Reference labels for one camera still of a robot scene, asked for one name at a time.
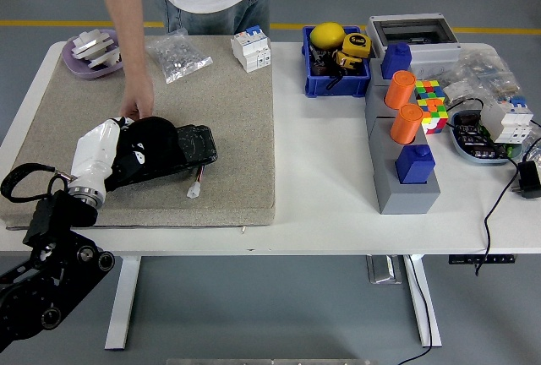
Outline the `person's right hand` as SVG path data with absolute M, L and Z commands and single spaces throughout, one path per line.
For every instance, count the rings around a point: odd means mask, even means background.
M 133 120 L 150 117 L 154 111 L 154 100 L 153 82 L 148 74 L 127 76 L 119 115 Z

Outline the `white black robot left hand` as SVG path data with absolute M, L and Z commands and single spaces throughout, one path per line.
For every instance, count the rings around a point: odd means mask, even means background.
M 71 168 L 75 179 L 68 185 L 70 194 L 105 199 L 105 180 L 112 175 L 120 133 L 133 122 L 129 117 L 107 119 L 78 140 Z

